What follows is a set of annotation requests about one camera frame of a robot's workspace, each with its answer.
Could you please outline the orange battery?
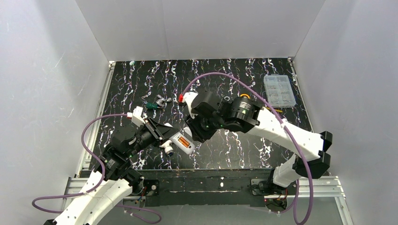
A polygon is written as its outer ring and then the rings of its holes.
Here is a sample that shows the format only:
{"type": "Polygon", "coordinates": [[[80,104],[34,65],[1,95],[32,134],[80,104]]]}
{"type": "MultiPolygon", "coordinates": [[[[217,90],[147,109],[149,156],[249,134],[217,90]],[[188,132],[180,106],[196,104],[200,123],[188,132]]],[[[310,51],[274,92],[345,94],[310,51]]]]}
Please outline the orange battery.
{"type": "Polygon", "coordinates": [[[177,141],[181,144],[181,148],[186,148],[186,149],[191,148],[190,141],[188,139],[186,139],[184,136],[178,137],[177,141]]]}

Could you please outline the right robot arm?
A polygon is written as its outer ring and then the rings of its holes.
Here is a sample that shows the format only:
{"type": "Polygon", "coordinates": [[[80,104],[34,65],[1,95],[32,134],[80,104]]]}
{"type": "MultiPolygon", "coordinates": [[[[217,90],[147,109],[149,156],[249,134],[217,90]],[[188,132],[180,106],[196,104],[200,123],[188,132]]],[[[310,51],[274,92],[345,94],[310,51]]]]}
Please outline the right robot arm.
{"type": "Polygon", "coordinates": [[[332,144],[330,132],[313,133],[287,120],[279,121],[276,115],[247,97],[219,98],[205,91],[187,92],[179,100],[188,107],[185,122],[194,141],[204,143],[217,130],[225,129],[259,136],[294,152],[291,159],[271,172],[269,188],[286,188],[308,175],[318,179],[330,167],[331,156],[327,153],[332,144]]]}

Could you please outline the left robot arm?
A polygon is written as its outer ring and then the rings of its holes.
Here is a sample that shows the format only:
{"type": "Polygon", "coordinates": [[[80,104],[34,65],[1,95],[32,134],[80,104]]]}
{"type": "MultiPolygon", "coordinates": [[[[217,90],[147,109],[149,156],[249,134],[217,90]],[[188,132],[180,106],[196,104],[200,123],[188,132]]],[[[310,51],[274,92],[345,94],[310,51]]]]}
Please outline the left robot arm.
{"type": "Polygon", "coordinates": [[[172,153],[173,138],[180,131],[170,124],[143,119],[130,112],[122,116],[132,120],[138,130],[131,135],[114,136],[100,156],[83,144],[98,164],[78,193],[62,196],[72,198],[72,202],[66,209],[57,211],[58,216],[47,220],[46,225],[96,225],[110,210],[118,207],[123,198],[135,195],[142,200],[150,191],[152,184],[133,168],[130,159],[150,145],[172,153]]]}

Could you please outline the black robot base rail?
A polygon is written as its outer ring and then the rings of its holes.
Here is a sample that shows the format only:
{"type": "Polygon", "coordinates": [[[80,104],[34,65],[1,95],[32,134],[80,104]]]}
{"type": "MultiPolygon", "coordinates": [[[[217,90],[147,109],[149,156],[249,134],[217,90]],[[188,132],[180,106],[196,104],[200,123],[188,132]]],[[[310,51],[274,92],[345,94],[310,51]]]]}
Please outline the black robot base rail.
{"type": "MultiPolygon", "coordinates": [[[[173,169],[138,170],[145,180],[145,206],[168,205],[250,205],[263,207],[265,198],[251,190],[258,181],[267,181],[271,169],[173,169]]],[[[66,194],[81,189],[88,179],[69,178],[66,194]]],[[[322,176],[313,180],[314,198],[345,197],[337,176],[322,176]]]]}

